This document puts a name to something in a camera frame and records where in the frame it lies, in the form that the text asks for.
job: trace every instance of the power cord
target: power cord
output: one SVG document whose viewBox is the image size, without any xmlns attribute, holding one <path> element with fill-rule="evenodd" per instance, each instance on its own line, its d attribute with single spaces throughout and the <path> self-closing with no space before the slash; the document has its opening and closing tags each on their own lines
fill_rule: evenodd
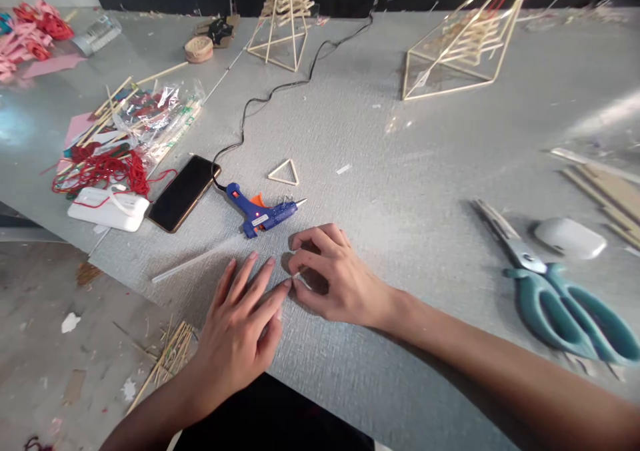
<svg viewBox="0 0 640 451">
<path fill-rule="evenodd" d="M 318 56 L 320 55 L 320 51 L 322 50 L 322 48 L 326 44 L 330 44 L 331 46 L 333 46 L 333 49 L 329 52 L 329 53 L 331 53 L 334 50 L 336 50 L 338 48 L 338 46 L 340 46 L 341 44 L 344 44 L 345 42 L 347 42 L 347 41 L 353 39 L 354 37 L 356 37 L 361 32 L 364 32 L 366 29 L 370 28 L 371 25 L 373 24 L 373 9 L 370 10 L 368 19 L 369 19 L 369 22 L 364 24 L 364 26 L 362 26 L 360 29 L 358 29 L 353 34 L 351 34 L 349 36 L 346 36 L 345 38 L 340 39 L 339 41 L 331 41 L 331 40 L 327 39 L 322 44 L 320 44 L 320 47 L 318 47 L 318 50 L 315 52 L 315 56 L 313 57 L 313 60 L 311 62 L 311 67 L 309 68 L 309 77 L 307 79 L 303 79 L 301 81 L 294 81 L 294 82 L 278 85 L 278 86 L 274 87 L 269 92 L 269 95 L 267 96 L 266 99 L 263 99 L 261 97 L 252 97 L 249 101 L 247 101 L 247 103 L 245 104 L 245 108 L 242 111 L 242 120 L 240 121 L 240 142 L 239 143 L 235 143 L 235 144 L 231 144 L 231 145 L 225 147 L 224 149 L 222 149 L 221 151 L 219 151 L 218 154 L 215 155 L 215 157 L 213 158 L 213 162 L 211 163 L 211 177 L 213 178 L 213 183 L 216 185 L 216 187 L 218 189 L 220 189 L 221 191 L 224 191 L 224 192 L 227 191 L 227 187 L 226 186 L 218 184 L 218 182 L 215 180 L 215 172 L 214 172 L 215 162 L 223 154 L 235 149 L 236 147 L 240 147 L 245 143 L 245 121 L 247 120 L 247 109 L 249 108 L 249 105 L 251 103 L 268 103 L 269 101 L 271 101 L 271 98 L 273 97 L 273 94 L 277 93 L 278 91 L 281 91 L 282 89 L 291 89 L 293 87 L 298 87 L 298 86 L 301 86 L 301 85 L 309 84 L 311 82 L 311 78 L 313 77 L 313 70 L 315 69 L 315 63 L 318 60 Z"/>
</svg>

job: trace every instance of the table surface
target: table surface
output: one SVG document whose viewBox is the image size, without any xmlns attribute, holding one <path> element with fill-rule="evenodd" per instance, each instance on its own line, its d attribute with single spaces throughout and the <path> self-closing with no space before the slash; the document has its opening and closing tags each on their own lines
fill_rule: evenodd
<svg viewBox="0 0 640 451">
<path fill-rule="evenodd" d="M 120 43 L 77 69 L 37 78 L 31 89 L 3 91 L 0 108 L 0 199 L 75 246 L 93 250 L 91 262 L 114 278 L 201 325 L 229 258 L 255 249 L 262 260 L 273 255 L 285 263 L 292 233 L 334 221 L 390 284 L 567 366 L 521 323 L 514 284 L 501 275 L 506 257 L 469 205 L 482 197 L 523 234 L 534 221 L 559 216 L 601 232 L 609 247 L 594 262 L 569 263 L 566 276 L 603 298 L 640 334 L 638 258 L 602 226 L 597 206 L 557 172 L 567 164 L 544 152 L 600 127 L 611 133 L 633 127 L 640 100 L 637 28 L 589 19 L 535 33 L 519 25 L 494 84 L 402 102 L 405 52 L 443 14 L 376 15 L 367 32 L 318 62 L 311 84 L 251 108 L 245 145 L 220 159 L 221 183 L 235 181 L 247 195 L 263 192 L 267 205 L 290 193 L 296 200 L 308 198 L 294 217 L 246 240 L 239 234 L 241 214 L 212 189 L 176 234 L 144 221 L 137 233 L 111 230 L 96 246 L 100 236 L 93 226 L 67 218 L 67 202 L 49 191 L 49 177 L 37 173 L 55 161 L 69 118 L 103 101 L 105 83 L 117 85 L 130 73 L 146 77 L 180 62 L 179 44 L 196 22 L 121 16 Z M 249 98 L 300 78 L 320 42 L 361 25 L 332 19 L 310 28 L 295 75 L 241 52 L 255 23 L 243 19 L 231 48 L 180 71 L 212 90 L 233 63 L 199 121 L 158 171 L 179 169 L 190 153 L 212 158 L 236 142 Z M 54 90 L 64 95 L 62 103 L 54 103 Z M 289 158 L 298 187 L 266 179 Z M 336 173 L 347 164 L 350 170 Z M 151 197 L 161 188 L 156 185 Z M 532 246 L 547 260 L 558 260 Z M 151 283 L 153 276 L 211 249 L 216 252 L 206 262 Z M 271 283 L 286 277 L 279 268 Z M 326 322 L 293 300 L 285 302 L 283 322 L 269 373 L 392 449 L 526 445 L 526 434 L 510 417 L 430 357 L 371 330 Z M 627 371 L 626 383 L 604 367 L 594 379 L 640 402 L 636 369 Z"/>
</svg>

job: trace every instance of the pink paper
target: pink paper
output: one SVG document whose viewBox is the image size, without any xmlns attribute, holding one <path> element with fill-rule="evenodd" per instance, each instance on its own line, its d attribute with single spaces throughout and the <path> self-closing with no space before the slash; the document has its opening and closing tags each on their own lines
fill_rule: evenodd
<svg viewBox="0 0 640 451">
<path fill-rule="evenodd" d="M 86 61 L 84 57 L 78 56 L 78 54 L 66 54 L 58 57 L 51 57 L 46 61 L 36 61 L 31 64 L 24 75 L 23 79 L 31 79 L 42 74 L 50 74 L 63 69 L 73 69 L 78 62 Z"/>
<path fill-rule="evenodd" d="M 65 149 L 69 149 L 78 140 L 78 137 L 93 125 L 93 122 L 89 121 L 89 117 L 92 114 L 93 113 L 80 114 L 71 118 L 69 129 L 65 136 Z M 62 172 L 68 165 L 68 161 L 59 161 L 57 172 Z"/>
</svg>

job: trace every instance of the plastic bottle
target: plastic bottle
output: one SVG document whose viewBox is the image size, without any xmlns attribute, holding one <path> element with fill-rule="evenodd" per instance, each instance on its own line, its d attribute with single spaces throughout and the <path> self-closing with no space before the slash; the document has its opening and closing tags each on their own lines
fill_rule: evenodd
<svg viewBox="0 0 640 451">
<path fill-rule="evenodd" d="M 102 14 L 87 30 L 74 37 L 72 42 L 78 46 L 85 57 L 98 52 L 122 32 L 122 26 L 114 17 Z"/>
</svg>

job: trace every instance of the hot glue gun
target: hot glue gun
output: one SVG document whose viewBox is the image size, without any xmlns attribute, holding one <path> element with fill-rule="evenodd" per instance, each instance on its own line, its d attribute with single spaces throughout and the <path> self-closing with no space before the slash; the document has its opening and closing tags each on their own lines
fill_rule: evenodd
<svg viewBox="0 0 640 451">
<path fill-rule="evenodd" d="M 227 186 L 227 196 L 247 216 L 242 229 L 249 239 L 258 236 L 258 229 L 267 231 L 288 219 L 298 210 L 301 204 L 307 201 L 306 199 L 301 199 L 298 202 L 291 201 L 274 207 L 267 207 L 262 202 L 262 194 L 249 200 L 240 192 L 240 186 L 236 183 L 231 183 Z"/>
</svg>

